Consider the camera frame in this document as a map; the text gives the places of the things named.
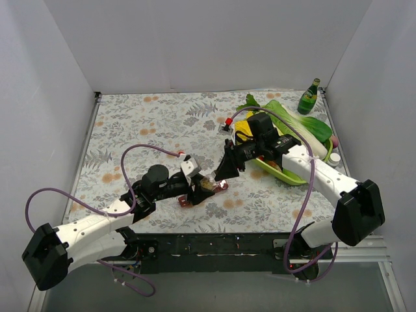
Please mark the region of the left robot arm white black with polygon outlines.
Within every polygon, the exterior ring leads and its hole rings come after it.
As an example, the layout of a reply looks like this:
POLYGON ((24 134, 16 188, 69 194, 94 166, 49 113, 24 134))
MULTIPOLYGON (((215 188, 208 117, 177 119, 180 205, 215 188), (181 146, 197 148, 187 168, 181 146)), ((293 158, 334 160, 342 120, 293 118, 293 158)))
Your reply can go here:
POLYGON ((46 291, 58 285, 72 270, 108 257, 141 260, 157 245, 140 242, 131 225, 149 216, 156 202, 183 197, 193 205, 215 195, 213 174, 201 175, 189 161, 170 175, 167 167, 156 164, 132 191, 121 195, 99 214, 52 227, 40 226, 22 254, 36 286, 46 291))

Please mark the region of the clear pill bottle yellow pills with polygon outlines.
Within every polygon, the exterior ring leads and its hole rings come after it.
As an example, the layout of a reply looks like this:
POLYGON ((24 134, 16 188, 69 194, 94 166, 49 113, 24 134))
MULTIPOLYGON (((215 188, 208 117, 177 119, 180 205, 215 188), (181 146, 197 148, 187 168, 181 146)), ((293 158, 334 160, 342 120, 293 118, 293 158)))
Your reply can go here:
POLYGON ((218 183, 215 181, 215 178, 212 174, 207 174, 203 176, 203 178, 200 180, 201 187, 213 192, 216 192, 216 189, 218 187, 218 183))

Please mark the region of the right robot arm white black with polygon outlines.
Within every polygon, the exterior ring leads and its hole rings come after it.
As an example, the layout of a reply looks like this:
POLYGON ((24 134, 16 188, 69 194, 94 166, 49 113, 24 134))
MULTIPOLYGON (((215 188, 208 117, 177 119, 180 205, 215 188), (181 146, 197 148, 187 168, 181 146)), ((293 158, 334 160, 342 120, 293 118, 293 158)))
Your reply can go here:
POLYGON ((278 135, 270 116, 258 113, 248 118, 251 137, 241 144, 225 141, 224 156, 214 172, 216 181, 238 177, 245 163, 259 156, 274 161, 311 186, 334 207, 332 219, 304 227, 294 242, 295 253, 309 258, 319 246, 343 242, 355 246, 385 222, 380 189, 370 179, 359 182, 320 159, 291 135, 278 135))

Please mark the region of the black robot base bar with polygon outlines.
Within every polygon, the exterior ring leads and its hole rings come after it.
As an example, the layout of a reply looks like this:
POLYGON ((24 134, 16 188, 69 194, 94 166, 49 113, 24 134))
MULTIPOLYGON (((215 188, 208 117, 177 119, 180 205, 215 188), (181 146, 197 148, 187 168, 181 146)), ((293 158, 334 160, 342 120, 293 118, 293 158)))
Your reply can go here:
POLYGON ((324 247, 310 248, 295 236, 288 258, 288 233, 135 233, 120 232, 125 248, 118 261, 139 262, 143 274, 176 272, 271 272, 286 274, 317 256, 333 257, 324 247))

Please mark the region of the red weekly pill organizer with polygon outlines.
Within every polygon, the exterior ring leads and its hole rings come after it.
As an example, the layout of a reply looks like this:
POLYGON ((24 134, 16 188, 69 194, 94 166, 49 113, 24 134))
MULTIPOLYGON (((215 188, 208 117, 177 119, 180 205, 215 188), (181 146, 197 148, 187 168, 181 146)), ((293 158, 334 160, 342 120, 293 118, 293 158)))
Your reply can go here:
MULTIPOLYGON (((217 183, 218 183, 218 187, 216 189, 215 194, 228 189, 228 184, 227 184, 226 180, 217 181, 217 183)), ((191 194, 192 194, 192 192, 188 195, 182 195, 182 196, 178 197, 178 202, 179 202, 181 207, 194 206, 190 202, 191 194)))

